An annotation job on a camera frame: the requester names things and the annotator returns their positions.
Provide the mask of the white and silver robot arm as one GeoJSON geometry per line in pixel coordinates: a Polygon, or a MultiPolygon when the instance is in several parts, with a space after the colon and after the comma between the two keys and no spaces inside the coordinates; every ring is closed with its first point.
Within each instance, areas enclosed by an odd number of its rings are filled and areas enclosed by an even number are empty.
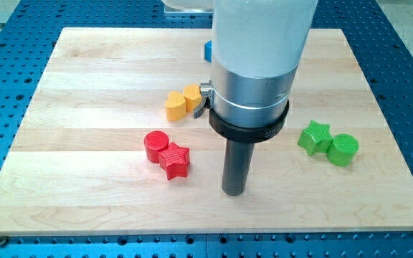
{"type": "Polygon", "coordinates": [[[212,72],[201,85],[200,116],[226,139],[222,190],[245,191],[254,145],[276,136],[317,0],[220,0],[213,6],[212,72]]]}

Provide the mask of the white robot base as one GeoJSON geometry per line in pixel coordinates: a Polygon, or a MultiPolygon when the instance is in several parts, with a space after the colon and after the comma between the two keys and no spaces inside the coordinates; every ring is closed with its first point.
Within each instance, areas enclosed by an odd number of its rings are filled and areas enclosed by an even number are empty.
{"type": "Polygon", "coordinates": [[[166,14],[211,13],[213,0],[161,0],[166,14]]]}

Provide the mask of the black clamp ring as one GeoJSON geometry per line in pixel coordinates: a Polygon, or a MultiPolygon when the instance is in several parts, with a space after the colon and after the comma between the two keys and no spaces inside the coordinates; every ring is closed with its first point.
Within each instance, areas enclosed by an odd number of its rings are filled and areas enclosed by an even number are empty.
{"type": "Polygon", "coordinates": [[[227,140],[238,143],[260,143],[275,137],[282,129],[290,109],[287,102],[282,115],[274,122],[260,128],[241,128],[220,118],[213,110],[209,110],[209,124],[212,129],[227,140]]]}

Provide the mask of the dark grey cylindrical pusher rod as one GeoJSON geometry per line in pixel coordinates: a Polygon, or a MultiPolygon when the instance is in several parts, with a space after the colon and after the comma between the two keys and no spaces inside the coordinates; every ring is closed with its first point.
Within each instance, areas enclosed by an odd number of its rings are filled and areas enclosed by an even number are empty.
{"type": "Polygon", "coordinates": [[[253,150],[253,143],[227,140],[222,174],[222,190],[227,195],[238,196],[245,191],[253,150]]]}

